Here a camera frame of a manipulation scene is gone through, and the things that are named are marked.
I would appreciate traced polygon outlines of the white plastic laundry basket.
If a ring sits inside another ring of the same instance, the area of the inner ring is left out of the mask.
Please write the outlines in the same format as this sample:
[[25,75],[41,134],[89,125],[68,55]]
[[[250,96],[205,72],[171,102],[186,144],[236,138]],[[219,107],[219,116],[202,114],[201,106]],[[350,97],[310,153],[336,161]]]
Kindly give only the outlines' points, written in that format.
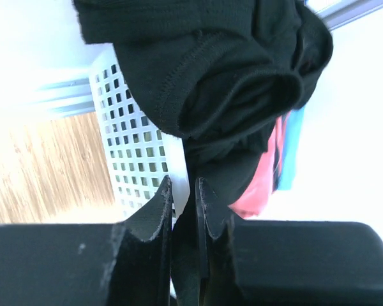
[[134,100],[112,47],[92,63],[89,81],[115,200],[124,217],[134,214],[172,181],[173,216],[190,195],[181,139],[160,131]]

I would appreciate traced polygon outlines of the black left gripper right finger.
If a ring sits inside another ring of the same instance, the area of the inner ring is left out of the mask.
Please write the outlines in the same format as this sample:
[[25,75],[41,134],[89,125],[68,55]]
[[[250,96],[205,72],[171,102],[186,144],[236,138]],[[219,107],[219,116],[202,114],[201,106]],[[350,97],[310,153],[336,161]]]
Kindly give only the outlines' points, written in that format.
[[233,211],[204,178],[196,180],[195,196],[199,305],[232,305],[239,298],[230,250]]

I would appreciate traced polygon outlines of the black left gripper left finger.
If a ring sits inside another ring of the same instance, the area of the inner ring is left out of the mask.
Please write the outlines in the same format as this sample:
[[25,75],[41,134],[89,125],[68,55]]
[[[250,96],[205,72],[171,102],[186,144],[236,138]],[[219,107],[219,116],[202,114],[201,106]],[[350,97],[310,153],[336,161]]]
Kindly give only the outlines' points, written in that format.
[[172,204],[166,175],[142,208],[112,227],[109,305],[169,304]]

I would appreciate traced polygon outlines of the aluminium frame post right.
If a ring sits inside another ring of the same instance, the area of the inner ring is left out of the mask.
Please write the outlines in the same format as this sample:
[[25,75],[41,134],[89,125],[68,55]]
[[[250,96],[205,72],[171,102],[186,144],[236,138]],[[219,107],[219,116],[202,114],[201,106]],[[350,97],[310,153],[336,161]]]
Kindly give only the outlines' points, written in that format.
[[314,11],[330,30],[383,9],[383,0],[305,0],[303,4]]

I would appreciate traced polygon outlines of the red tank top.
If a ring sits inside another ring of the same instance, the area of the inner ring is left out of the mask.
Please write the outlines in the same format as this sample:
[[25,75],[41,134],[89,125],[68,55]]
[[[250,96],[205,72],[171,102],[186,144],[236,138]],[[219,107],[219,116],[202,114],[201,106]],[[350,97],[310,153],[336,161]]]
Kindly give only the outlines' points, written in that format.
[[259,215],[278,188],[282,172],[285,118],[277,118],[268,139],[267,151],[260,157],[252,181],[240,198],[229,207],[243,219]]

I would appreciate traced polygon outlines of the black tank top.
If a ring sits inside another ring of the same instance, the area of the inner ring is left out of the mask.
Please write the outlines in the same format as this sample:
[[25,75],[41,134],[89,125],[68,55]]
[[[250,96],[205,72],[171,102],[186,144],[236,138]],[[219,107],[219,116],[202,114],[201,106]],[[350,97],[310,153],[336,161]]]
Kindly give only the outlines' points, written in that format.
[[308,102],[333,53],[301,1],[74,7],[84,41],[111,43],[140,109],[182,139],[190,184],[206,179],[227,207],[252,181],[277,118]]

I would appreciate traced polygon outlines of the aluminium frame post left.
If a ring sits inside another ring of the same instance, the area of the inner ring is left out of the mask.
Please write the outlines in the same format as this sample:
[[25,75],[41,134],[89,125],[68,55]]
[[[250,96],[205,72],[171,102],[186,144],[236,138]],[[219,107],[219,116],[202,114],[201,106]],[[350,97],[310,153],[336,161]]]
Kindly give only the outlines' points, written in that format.
[[39,87],[29,104],[51,117],[69,117],[94,111],[88,78],[56,82]]

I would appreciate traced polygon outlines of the aluminium frame post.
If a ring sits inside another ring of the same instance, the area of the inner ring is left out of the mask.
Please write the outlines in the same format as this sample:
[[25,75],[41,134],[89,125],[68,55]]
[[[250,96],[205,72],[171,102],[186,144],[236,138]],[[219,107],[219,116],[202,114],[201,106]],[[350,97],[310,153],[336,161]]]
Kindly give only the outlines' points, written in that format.
[[330,30],[383,9],[383,0],[305,0],[303,4],[314,11]]
[[29,104],[51,117],[69,117],[94,111],[88,78],[56,82],[39,87]]

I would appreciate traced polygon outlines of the teal blue garment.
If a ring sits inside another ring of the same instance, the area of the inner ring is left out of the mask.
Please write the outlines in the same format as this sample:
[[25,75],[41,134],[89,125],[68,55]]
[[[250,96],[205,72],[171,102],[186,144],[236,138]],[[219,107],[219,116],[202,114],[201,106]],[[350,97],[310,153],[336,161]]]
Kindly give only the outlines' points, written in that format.
[[290,190],[296,177],[297,151],[303,125],[304,111],[305,107],[302,107],[300,110],[293,110],[286,120],[282,170],[278,184],[278,189],[281,191]]

